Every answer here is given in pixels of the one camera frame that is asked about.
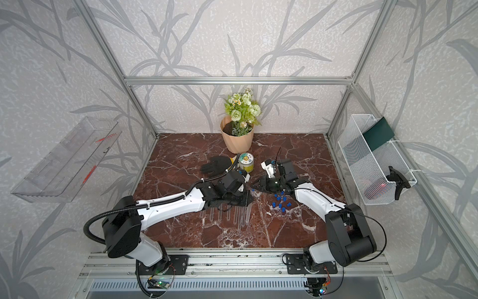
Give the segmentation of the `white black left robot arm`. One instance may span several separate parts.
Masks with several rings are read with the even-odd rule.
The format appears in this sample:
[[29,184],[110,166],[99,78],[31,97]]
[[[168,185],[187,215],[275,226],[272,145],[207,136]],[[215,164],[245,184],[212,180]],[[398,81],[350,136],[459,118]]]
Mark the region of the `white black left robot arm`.
[[242,170],[225,173],[218,181],[201,181],[188,191],[158,199],[121,199],[102,222],[109,258],[130,257],[144,266],[163,267],[169,257],[162,244],[144,234],[149,227],[187,213],[239,206],[252,202],[246,184],[250,175]]

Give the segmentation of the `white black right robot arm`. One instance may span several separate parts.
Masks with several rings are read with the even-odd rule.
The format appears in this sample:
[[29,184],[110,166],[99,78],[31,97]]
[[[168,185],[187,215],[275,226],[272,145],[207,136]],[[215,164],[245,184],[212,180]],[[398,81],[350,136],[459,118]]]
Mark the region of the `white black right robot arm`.
[[300,178],[290,159],[275,163],[268,159],[261,167],[266,174],[254,182],[255,189],[291,196],[326,223],[327,240],[304,249],[304,266],[308,271],[318,272],[321,266],[332,262],[347,267],[377,251],[367,217],[358,205],[332,199],[309,179]]

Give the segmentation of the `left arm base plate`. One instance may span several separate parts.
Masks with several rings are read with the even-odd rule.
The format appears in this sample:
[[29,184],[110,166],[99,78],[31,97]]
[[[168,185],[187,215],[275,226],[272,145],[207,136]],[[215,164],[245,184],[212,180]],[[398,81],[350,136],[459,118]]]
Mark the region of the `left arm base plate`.
[[189,256],[188,255],[169,255],[169,260],[160,260],[152,266],[145,266],[141,262],[137,262],[135,274],[139,276],[155,276],[155,275],[185,275]]

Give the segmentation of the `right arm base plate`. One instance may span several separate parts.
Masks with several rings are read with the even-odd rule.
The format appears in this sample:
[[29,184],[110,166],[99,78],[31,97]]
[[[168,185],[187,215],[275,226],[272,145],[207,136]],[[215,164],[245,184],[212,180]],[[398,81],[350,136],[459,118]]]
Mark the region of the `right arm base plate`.
[[339,272],[334,262],[314,264],[312,260],[305,259],[303,254],[283,254],[281,260],[290,275],[326,275]]

